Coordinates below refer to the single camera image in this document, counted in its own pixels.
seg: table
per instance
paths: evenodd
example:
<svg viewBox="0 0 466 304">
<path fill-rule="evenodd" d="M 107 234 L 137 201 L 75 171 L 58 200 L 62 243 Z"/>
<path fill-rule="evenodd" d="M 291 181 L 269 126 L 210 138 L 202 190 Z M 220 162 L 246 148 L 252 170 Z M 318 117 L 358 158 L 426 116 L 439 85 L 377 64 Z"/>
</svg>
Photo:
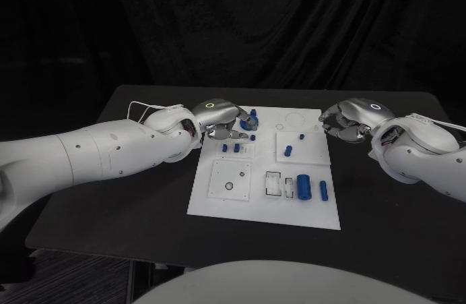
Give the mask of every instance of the table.
<svg viewBox="0 0 466 304">
<path fill-rule="evenodd" d="M 325 109 L 371 98 L 403 116 L 448 121 L 433 95 L 238 88 L 118 87 L 98 122 L 127 116 L 133 100 L 192 109 L 209 98 L 242 105 Z M 133 119 L 138 118 L 134 109 Z M 340 268 L 416 293 L 466 299 L 466 204 L 425 183 L 404 185 L 367 156 L 370 143 L 328 139 L 341 231 L 187 215 L 200 150 L 137 175 L 53 194 L 26 245 L 200 268 L 286 260 Z"/>
</svg>

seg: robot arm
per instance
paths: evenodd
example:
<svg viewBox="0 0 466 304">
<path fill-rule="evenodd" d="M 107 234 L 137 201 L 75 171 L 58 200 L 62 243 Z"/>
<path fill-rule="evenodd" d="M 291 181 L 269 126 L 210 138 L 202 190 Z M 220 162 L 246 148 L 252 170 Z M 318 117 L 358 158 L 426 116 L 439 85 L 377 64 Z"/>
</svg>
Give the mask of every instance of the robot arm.
<svg viewBox="0 0 466 304">
<path fill-rule="evenodd" d="M 144 124 L 125 119 L 0 142 L 0 230 L 29 204 L 55 191 L 180 161 L 200 148 L 204 131 L 217 140 L 248 138 L 232 130 L 236 117 L 256 126 L 239 106 L 216 99 L 202 103 L 193 113 L 181 105 L 169 107 Z"/>
<path fill-rule="evenodd" d="M 459 147 L 453 135 L 435 123 L 466 128 L 417 114 L 396 118 L 387 107 L 363 98 L 334 105 L 322 113 L 320 121 L 331 116 L 343 126 L 324 124 L 332 136 L 351 143 L 373 136 L 368 155 L 397 181 L 407 184 L 425 181 L 442 194 L 466 202 L 466 147 Z"/>
</svg>

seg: white board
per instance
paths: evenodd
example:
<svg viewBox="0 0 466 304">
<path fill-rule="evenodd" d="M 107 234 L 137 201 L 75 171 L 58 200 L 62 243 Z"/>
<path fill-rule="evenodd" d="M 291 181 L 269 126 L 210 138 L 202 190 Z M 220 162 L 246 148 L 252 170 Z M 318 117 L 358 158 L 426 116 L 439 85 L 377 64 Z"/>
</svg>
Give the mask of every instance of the white board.
<svg viewBox="0 0 466 304">
<path fill-rule="evenodd" d="M 312 140 L 314 144 L 320 144 L 311 150 L 294 148 L 292 155 L 295 158 L 307 158 L 311 153 L 314 159 L 331 159 L 328 155 L 327 136 L 321 128 L 321 123 L 318 122 L 321 110 L 272 107 L 243 108 L 248 112 L 256 109 L 259 128 L 258 131 L 245 131 L 238 121 L 233 129 L 239 132 L 255 134 L 256 140 L 223 140 L 219 142 L 204 138 L 187 214 L 340 230 L 331 166 L 328 164 L 309 165 L 281 163 L 276 161 L 278 132 L 295 132 L 298 137 L 299 133 L 304 133 L 307 137 L 301 142 L 307 141 L 309 136 L 309 140 L 305 143 L 311 143 Z M 320 138 L 311 139 L 311 137 L 315 137 L 311 135 L 320 135 Z M 229 153 L 223 155 L 223 144 L 227 144 L 230 149 L 235 147 L 235 143 L 253 144 L 255 151 L 252 152 L 252 148 L 248 148 L 249 152 L 245 154 L 239 153 L 233 155 L 233 153 Z M 216 172 L 213 172 L 215 162 L 219 160 L 232 162 L 227 166 L 235 173 L 239 162 L 250 164 L 248 201 L 209 197 L 210 178 L 216 175 Z M 281 173 L 281 197 L 266 196 L 268 171 Z M 309 175 L 311 177 L 312 199 L 307 201 L 298 199 L 297 177 L 301 174 Z M 285 192 L 286 178 L 294 179 L 292 189 L 295 197 L 292 199 L 286 199 L 285 197 L 289 194 L 289 189 L 288 193 Z M 327 182 L 328 201 L 322 201 L 321 199 L 321 181 Z"/>
</svg>

